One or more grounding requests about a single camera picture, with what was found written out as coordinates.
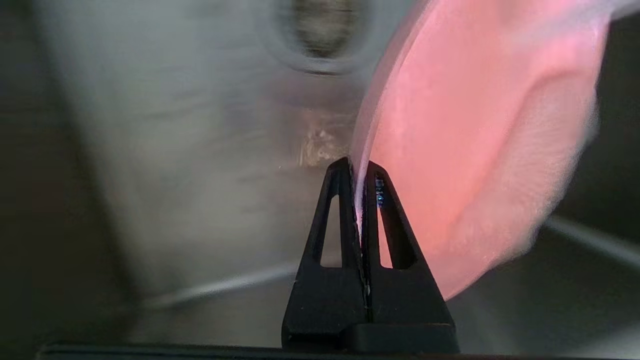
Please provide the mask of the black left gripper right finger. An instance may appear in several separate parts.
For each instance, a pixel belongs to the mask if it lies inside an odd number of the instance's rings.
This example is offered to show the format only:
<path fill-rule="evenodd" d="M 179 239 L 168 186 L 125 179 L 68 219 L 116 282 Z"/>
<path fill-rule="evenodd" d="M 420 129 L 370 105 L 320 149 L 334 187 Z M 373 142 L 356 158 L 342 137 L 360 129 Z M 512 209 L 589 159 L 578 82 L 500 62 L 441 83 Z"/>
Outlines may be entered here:
<path fill-rule="evenodd" d="M 365 321 L 343 342 L 357 353 L 459 353 L 457 330 L 386 170 L 366 169 L 360 202 Z"/>

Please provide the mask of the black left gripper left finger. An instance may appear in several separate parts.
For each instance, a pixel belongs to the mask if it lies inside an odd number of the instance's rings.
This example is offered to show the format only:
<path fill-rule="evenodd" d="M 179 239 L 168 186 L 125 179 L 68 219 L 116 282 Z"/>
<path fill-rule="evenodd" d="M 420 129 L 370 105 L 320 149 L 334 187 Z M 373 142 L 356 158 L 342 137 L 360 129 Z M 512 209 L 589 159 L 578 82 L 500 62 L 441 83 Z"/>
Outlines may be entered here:
<path fill-rule="evenodd" d="M 338 201 L 339 267 L 322 265 L 330 205 Z M 326 170 L 310 232 L 301 256 L 281 326 L 284 349 L 340 349 L 342 334 L 367 320 L 365 276 L 355 221 L 349 159 Z"/>

